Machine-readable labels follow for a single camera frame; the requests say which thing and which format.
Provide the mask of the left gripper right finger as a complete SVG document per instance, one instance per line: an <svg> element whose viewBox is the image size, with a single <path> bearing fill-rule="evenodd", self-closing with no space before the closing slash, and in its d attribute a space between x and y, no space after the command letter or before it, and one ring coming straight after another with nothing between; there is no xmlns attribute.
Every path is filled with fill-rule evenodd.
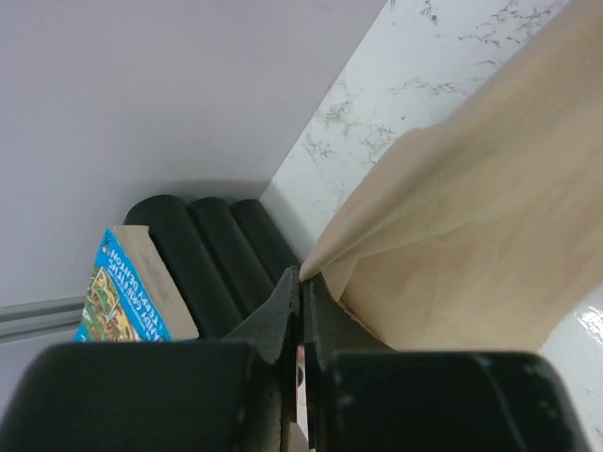
<svg viewBox="0 0 603 452"><path fill-rule="evenodd" d="M397 352L301 286L308 433L317 451L586 451L562 381L525 352Z"/></svg>

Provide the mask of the beige t-shirt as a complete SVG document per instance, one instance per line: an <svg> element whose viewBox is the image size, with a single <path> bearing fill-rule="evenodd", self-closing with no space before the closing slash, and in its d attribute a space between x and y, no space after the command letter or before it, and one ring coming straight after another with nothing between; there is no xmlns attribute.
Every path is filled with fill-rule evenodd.
<svg viewBox="0 0 603 452"><path fill-rule="evenodd" d="M602 282L602 5L400 137L301 267L389 346L536 350Z"/></svg>

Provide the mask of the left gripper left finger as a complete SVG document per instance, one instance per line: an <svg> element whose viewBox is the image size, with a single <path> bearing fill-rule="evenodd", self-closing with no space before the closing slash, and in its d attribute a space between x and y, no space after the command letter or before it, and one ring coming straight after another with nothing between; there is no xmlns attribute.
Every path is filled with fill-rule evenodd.
<svg viewBox="0 0 603 452"><path fill-rule="evenodd" d="M24 372L1 423L5 451L286 451L296 415L300 285L221 339L70 343Z"/></svg>

